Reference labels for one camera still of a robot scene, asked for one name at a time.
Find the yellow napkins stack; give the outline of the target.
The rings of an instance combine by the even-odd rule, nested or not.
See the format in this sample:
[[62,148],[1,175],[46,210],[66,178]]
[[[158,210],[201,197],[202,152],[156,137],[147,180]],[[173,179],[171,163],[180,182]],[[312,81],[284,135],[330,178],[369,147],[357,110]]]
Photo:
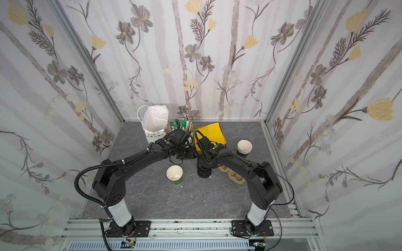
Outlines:
[[198,153],[201,153],[199,146],[196,144],[197,139],[195,138],[195,130],[199,130],[201,134],[208,137],[211,142],[221,143],[226,145],[227,141],[224,137],[222,128],[218,122],[208,124],[206,126],[195,127],[193,129],[193,138],[195,140],[195,147]]

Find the white patterned paper bag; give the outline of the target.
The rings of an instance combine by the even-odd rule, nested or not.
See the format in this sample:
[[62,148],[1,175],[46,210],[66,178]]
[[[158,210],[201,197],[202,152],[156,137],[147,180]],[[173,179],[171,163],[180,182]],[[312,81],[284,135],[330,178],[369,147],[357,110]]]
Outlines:
[[137,109],[136,115],[149,143],[171,132],[169,110],[166,105],[143,105]]

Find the black paper cup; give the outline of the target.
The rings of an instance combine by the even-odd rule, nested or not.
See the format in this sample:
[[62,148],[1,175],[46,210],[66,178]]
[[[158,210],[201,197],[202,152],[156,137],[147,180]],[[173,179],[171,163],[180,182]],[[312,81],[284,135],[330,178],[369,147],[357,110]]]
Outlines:
[[252,151],[253,145],[248,140],[240,140],[237,143],[237,154],[246,158],[248,154]]

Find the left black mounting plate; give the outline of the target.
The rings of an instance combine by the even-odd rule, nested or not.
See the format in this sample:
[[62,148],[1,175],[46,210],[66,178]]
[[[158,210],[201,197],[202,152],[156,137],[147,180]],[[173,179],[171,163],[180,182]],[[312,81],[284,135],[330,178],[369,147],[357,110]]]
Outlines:
[[126,225],[119,227],[112,221],[106,230],[107,237],[148,237],[151,221],[129,221]]

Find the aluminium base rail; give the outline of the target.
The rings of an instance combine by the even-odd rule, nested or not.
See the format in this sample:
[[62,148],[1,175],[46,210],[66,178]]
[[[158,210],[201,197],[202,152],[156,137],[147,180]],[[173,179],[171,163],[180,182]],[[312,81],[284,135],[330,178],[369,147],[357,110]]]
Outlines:
[[267,218],[274,236],[236,237],[235,219],[153,219],[148,237],[107,237],[116,251],[323,251],[324,246],[310,218]]

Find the green paper cup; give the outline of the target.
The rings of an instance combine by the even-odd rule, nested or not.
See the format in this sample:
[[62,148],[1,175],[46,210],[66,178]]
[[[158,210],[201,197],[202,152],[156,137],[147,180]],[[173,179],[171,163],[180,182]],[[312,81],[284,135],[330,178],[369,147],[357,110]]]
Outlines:
[[183,169],[179,165],[172,165],[166,171],[167,178],[174,185],[180,185],[183,181]]

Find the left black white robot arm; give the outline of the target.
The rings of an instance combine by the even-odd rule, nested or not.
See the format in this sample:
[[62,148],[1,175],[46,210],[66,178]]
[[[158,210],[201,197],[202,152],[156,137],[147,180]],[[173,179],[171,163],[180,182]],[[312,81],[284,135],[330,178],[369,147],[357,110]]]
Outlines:
[[[137,230],[135,219],[125,202],[126,181],[144,168],[175,156],[179,160],[192,160],[198,153],[194,146],[170,140],[157,140],[148,148],[120,161],[105,160],[101,165],[88,167],[77,174],[74,188],[79,195],[99,204],[112,221],[112,229],[121,237],[129,237]],[[98,170],[93,190],[94,198],[86,194],[79,185],[80,178],[91,170]]]

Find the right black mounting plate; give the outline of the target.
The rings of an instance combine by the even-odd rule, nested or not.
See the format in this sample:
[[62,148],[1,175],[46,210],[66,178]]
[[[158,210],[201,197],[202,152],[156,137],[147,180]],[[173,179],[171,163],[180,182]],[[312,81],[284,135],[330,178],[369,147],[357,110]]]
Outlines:
[[265,220],[258,226],[245,220],[232,220],[231,234],[236,237],[271,237],[274,236],[274,231],[270,220]]

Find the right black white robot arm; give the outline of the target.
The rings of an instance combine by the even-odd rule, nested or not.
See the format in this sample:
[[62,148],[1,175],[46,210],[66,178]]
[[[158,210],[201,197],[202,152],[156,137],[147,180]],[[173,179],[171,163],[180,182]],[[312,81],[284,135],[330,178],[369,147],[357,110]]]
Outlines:
[[220,166],[228,167],[246,181],[252,205],[245,217],[245,228],[249,236],[259,234],[268,212],[278,205],[276,201],[283,192],[280,179],[284,177],[274,172],[269,163],[247,160],[221,144],[197,156],[201,178],[209,177],[211,170]]

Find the green white straws bundle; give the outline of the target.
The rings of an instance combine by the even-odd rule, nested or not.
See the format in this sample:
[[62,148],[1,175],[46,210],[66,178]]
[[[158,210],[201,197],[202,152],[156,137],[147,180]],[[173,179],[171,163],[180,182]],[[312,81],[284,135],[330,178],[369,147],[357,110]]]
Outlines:
[[193,132],[193,130],[194,130],[194,125],[193,125],[193,123],[191,122],[191,121],[189,121],[189,120],[186,120],[186,119],[175,119],[174,121],[173,121],[173,130],[176,130],[176,129],[178,129],[178,128],[180,128],[180,129],[182,129],[182,130],[184,130],[184,131],[186,131],[186,132],[188,132],[188,133],[192,133]]

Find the brown pulp cup carrier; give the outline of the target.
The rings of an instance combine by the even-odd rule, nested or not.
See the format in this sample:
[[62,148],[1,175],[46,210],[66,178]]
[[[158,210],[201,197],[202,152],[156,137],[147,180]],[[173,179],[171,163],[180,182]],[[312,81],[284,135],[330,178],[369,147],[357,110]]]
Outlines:
[[230,168],[228,168],[226,166],[219,166],[218,169],[221,172],[227,173],[229,179],[236,184],[242,185],[246,182],[246,180],[242,176],[240,176],[235,171],[231,170]]

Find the black cup lid stack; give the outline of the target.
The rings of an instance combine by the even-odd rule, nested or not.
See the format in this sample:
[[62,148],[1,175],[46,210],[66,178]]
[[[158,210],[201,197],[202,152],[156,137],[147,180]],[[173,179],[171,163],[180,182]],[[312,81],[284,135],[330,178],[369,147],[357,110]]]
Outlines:
[[211,173],[211,170],[209,170],[208,172],[197,172],[200,178],[209,178],[211,176]]

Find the black mounting plate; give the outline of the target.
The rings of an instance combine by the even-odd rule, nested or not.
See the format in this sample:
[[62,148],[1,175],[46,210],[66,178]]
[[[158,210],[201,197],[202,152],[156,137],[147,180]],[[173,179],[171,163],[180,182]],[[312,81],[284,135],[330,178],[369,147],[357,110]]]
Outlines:
[[270,220],[265,220],[258,226],[245,220],[232,220],[231,234],[236,237],[271,237],[274,236],[274,231]]
[[148,237],[151,221],[129,221],[126,225],[119,227],[112,221],[106,230],[107,237]]

